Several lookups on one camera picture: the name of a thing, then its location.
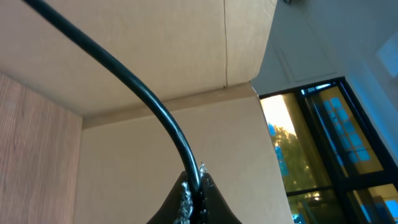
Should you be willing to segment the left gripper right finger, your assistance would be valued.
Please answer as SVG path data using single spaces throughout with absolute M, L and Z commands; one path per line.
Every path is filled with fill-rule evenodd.
M 206 224 L 242 224 L 219 191 L 212 176 L 204 173 L 202 183 L 202 217 Z

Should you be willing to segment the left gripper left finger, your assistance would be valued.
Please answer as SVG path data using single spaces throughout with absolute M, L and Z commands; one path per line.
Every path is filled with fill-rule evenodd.
M 147 224 L 190 224 L 193 214 L 192 193 L 183 171 L 167 198 Z

